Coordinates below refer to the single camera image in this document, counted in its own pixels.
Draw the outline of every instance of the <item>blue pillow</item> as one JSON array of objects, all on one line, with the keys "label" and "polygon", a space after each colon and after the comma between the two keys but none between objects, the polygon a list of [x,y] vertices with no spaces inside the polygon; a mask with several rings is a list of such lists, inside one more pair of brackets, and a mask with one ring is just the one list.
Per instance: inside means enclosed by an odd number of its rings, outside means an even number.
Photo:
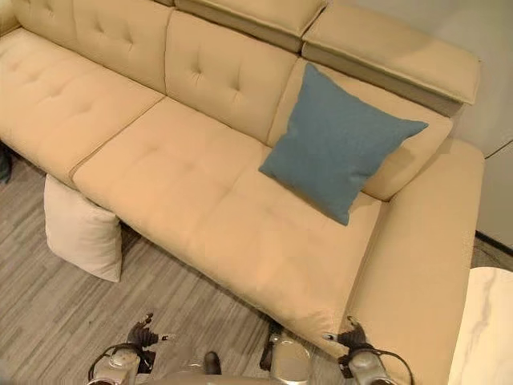
[{"label": "blue pillow", "polygon": [[427,124],[391,116],[307,64],[288,131],[260,167],[347,225],[365,182],[402,141]]}]

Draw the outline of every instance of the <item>fabric upholstery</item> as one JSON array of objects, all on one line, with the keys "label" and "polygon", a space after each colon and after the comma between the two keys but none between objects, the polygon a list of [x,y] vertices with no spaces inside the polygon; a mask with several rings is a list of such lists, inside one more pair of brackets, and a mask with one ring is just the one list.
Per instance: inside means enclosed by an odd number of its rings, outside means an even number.
[{"label": "fabric upholstery", "polygon": [[207,20],[299,52],[301,36],[325,7],[325,0],[177,0],[176,5]]},{"label": "fabric upholstery", "polygon": [[165,93],[169,7],[148,0],[74,0],[74,4],[82,55]]},{"label": "fabric upholstery", "polygon": [[[287,123],[301,89],[306,61],[299,59],[290,75],[289,83],[269,133],[267,144],[274,146],[287,130]],[[316,65],[323,74],[337,85],[359,99],[401,119],[421,120],[428,127],[404,142],[387,156],[378,171],[370,177],[363,191],[383,201],[389,200],[404,187],[436,152],[438,146],[449,135],[452,121],[427,108],[405,100],[391,92],[343,75],[329,68]]]},{"label": "fabric upholstery", "polygon": [[[483,154],[446,140],[390,202],[347,314],[376,347],[398,352],[420,385],[445,385],[465,304]],[[406,381],[395,359],[392,375]]]},{"label": "fabric upholstery", "polygon": [[166,49],[168,95],[265,141],[297,57],[175,11]]},{"label": "fabric upholstery", "polygon": [[118,217],[47,175],[46,241],[55,255],[96,277],[119,282],[121,227]]},{"label": "fabric upholstery", "polygon": [[349,207],[367,179],[426,126],[362,102],[307,64],[288,131],[260,171],[347,225]]},{"label": "fabric upholstery", "polygon": [[419,103],[444,116],[457,116],[463,108],[463,102],[449,99],[444,95],[405,82],[384,71],[375,70],[355,60],[348,59],[312,44],[305,44],[303,46],[302,55],[316,63],[324,63],[326,66],[334,68],[343,74],[364,80],[367,83],[374,84],[403,98]]},{"label": "fabric upholstery", "polygon": [[451,99],[475,101],[477,57],[372,10],[332,4],[303,39],[307,59],[316,61],[308,46],[320,47]]},{"label": "fabric upholstery", "polygon": [[60,46],[76,50],[72,0],[11,0],[24,28]]},{"label": "fabric upholstery", "polygon": [[0,36],[19,27],[11,0],[0,0]]},{"label": "fabric upholstery", "polygon": [[258,172],[269,151],[165,99],[84,163],[74,181],[156,244],[318,341],[341,323],[386,204],[361,193],[350,226],[342,226]]},{"label": "fabric upholstery", "polygon": [[0,140],[70,173],[162,95],[22,28],[0,40]]}]

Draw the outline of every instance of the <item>throw pillow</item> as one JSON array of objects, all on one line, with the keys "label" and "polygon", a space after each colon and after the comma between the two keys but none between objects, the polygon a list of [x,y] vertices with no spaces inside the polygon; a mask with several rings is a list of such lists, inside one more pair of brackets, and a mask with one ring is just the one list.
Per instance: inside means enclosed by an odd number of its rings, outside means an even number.
[{"label": "throw pillow", "polygon": [[403,140],[426,127],[362,102],[308,63],[287,133],[260,171],[348,225],[349,207],[366,180]]},{"label": "throw pillow", "polygon": [[96,277],[119,282],[118,217],[50,175],[46,176],[44,206],[50,250]]}]

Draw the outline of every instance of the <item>wall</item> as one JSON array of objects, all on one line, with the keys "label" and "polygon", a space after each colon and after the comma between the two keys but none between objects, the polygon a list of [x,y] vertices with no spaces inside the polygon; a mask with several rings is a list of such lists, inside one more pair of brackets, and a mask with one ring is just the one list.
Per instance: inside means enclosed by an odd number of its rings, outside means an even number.
[{"label": "wall", "polygon": [[513,249],[513,143],[487,159],[478,229]]},{"label": "wall", "polygon": [[[477,102],[465,108],[451,135],[474,144],[485,156],[513,140],[513,0],[334,1],[388,14],[480,57]],[[511,247],[513,162],[502,153],[487,159],[478,230]]]}]

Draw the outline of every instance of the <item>sofa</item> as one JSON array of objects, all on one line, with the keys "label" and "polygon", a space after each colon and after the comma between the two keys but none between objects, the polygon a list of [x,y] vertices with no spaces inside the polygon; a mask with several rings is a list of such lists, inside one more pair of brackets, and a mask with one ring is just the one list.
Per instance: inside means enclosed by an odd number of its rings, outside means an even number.
[{"label": "sofa", "polygon": [[[0,3],[5,145],[333,357],[345,350],[322,335],[352,315],[417,383],[446,383],[483,174],[482,153],[449,135],[477,95],[475,56],[322,0]],[[347,226],[258,171],[306,63],[428,123]]]}]

